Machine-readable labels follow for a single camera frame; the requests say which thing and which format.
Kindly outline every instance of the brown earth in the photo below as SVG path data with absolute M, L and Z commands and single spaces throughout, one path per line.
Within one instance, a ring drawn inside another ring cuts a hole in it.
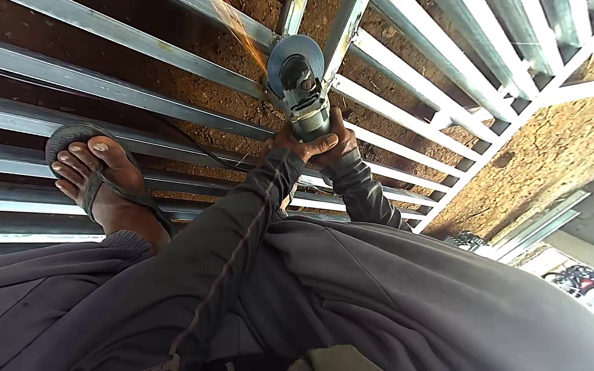
M 314 38 L 320 46 L 331 28 L 331 22 L 340 0 L 309 0 L 301 32 Z M 80 0 L 81 3 L 126 22 L 171 44 L 260 80 L 262 70 L 226 32 L 214 29 L 199 16 L 185 12 L 166 0 Z M 474 61 L 477 57 L 432 1 L 422 1 L 442 28 Z M 277 0 L 233 0 L 233 5 L 270 29 L 275 28 L 281 4 Z M 389 22 L 368 9 L 362 27 L 379 39 L 409 65 L 447 92 L 462 105 L 473 103 L 446 76 L 429 63 Z M 271 105 L 223 87 L 214 82 L 182 71 L 164 62 L 134 52 L 73 26 L 55 21 L 42 14 L 10 1 L 0 0 L 0 40 L 41 53 L 117 79 L 137 84 L 167 96 L 201 105 L 212 110 L 240 117 L 278 129 L 281 114 Z M 433 111 L 420 103 L 408 91 L 390 79 L 369 68 L 358 58 L 346 56 L 341 74 L 364 88 L 389 100 L 402 109 L 428 122 Z M 594 79 L 594 59 L 585 70 L 588 79 Z M 20 102 L 63 110 L 71 114 L 128 125 L 142 130 L 160 131 L 174 135 L 160 122 L 144 111 L 109 101 L 76 97 L 34 87 L 0 77 L 0 97 Z M 346 110 L 348 120 L 372 130 L 400 144 L 419 150 L 442 162 L 455 165 L 460 156 L 435 145 L 339 95 L 330 95 L 332 103 Z M 188 122 L 179 124 L 201 143 L 233 150 L 248 156 L 257 156 L 260 142 L 210 129 Z M 469 147 L 474 139 L 465 130 L 452 127 L 444 130 Z M 20 144 L 18 137 L 0 131 L 0 143 Z M 29 136 L 24 145 L 42 148 L 43 140 Z M 407 159 L 395 156 L 381 148 L 361 144 L 365 157 L 440 181 L 444 174 Z M 185 173 L 197 173 L 231 180 L 243 180 L 243 173 L 167 161 L 141 156 L 141 162 Z M 572 190 L 594 178 L 594 98 L 557 107 L 543 109 L 522 128 L 515 138 L 497 154 L 491 164 L 458 195 L 444 212 L 435 219 L 426 232 L 436 236 L 469 229 L 491 238 L 503 227 L 522 215 L 545 207 L 567 190 Z M 380 178 L 387 186 L 412 189 L 411 185 Z M 427 194 L 427 190 L 414 187 L 413 191 Z M 166 197 L 199 199 L 193 195 L 161 193 Z

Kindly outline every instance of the toenail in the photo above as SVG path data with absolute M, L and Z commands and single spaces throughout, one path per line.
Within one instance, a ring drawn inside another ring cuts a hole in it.
M 107 146 L 105 143 L 97 143 L 97 144 L 94 144 L 92 148 L 97 151 L 102 152 L 104 150 L 109 149 L 109 146 Z

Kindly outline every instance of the fingernail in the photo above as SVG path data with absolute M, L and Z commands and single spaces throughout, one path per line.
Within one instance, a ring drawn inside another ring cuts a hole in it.
M 332 145 L 332 144 L 336 143 L 336 139 L 337 139 L 336 134 L 329 134 L 327 136 L 327 138 L 325 139 L 325 141 L 327 142 L 328 145 Z
M 107 146 L 105 143 L 96 143 L 93 145 L 92 148 L 99 152 L 103 152 L 103 151 L 109 149 L 109 146 Z

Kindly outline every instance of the grinding disc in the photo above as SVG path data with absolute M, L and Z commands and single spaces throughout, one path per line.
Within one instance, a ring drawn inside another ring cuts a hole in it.
M 272 49 L 267 60 L 267 81 L 274 94 L 283 99 L 283 86 L 281 85 L 281 66 L 294 54 L 303 55 L 313 69 L 313 74 L 320 80 L 325 74 L 325 57 L 315 40 L 306 35 L 292 35 L 283 38 Z

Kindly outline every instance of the motorcycle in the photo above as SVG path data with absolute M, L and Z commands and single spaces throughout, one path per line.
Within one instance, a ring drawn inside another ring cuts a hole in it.
M 594 289 L 594 269 L 586 266 L 571 266 L 561 272 L 547 272 L 541 277 L 575 298 Z

